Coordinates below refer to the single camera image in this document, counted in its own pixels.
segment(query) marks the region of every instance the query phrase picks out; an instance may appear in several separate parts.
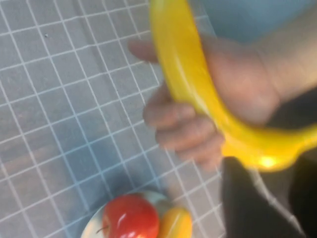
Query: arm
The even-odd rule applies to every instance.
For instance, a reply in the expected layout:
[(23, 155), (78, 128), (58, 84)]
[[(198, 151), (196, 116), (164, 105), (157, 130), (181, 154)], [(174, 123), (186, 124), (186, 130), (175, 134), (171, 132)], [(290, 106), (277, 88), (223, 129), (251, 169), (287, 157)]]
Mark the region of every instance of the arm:
[(271, 82), (289, 101), (317, 86), (317, 4), (255, 43), (270, 62)]

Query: banana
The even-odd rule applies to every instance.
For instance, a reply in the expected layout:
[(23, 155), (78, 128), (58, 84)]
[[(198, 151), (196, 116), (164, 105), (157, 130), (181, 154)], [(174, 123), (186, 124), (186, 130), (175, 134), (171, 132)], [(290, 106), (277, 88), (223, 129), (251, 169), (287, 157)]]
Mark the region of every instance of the banana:
[(187, 210), (174, 207), (168, 210), (160, 222), (157, 238), (191, 238), (192, 219)]
[(212, 83), (200, 37), (186, 0), (151, 0), (153, 40), (173, 98), (209, 115), (224, 134), (224, 156), (260, 171), (278, 171), (317, 145), (317, 125), (301, 130), (259, 128), (233, 116)]

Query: toy banana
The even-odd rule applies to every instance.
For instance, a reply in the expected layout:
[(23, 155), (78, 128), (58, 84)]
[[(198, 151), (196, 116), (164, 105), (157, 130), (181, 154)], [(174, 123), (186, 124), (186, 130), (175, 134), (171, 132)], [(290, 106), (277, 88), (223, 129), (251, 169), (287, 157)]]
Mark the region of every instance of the toy banana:
[(212, 83), (200, 37), (186, 0), (151, 0), (151, 28), (159, 62), (173, 98), (209, 115), (224, 134), (224, 156), (247, 168), (278, 171), (317, 145), (317, 126), (302, 130), (259, 128), (233, 116)]

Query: white plate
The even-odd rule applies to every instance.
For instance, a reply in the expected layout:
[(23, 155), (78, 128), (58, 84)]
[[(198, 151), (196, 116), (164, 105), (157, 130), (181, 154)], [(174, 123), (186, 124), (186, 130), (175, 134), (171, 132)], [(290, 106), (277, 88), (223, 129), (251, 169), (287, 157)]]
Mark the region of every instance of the white plate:
[[(162, 215), (173, 206), (172, 203), (164, 195), (157, 192), (143, 191), (135, 194), (144, 197), (153, 206), (155, 206), (160, 217), (162, 217)], [(90, 219), (81, 235), (81, 238), (105, 238), (103, 232), (97, 233), (97, 231), (99, 231), (103, 227), (102, 221), (104, 207), (105, 206), (101, 207)]]

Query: red apple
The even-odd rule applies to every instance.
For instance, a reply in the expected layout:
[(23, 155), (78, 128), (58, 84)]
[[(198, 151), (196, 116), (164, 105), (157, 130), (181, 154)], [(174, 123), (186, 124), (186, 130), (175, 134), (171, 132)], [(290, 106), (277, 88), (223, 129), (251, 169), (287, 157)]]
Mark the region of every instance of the red apple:
[(138, 195), (124, 195), (104, 209), (105, 238), (157, 238), (159, 216), (155, 207)]

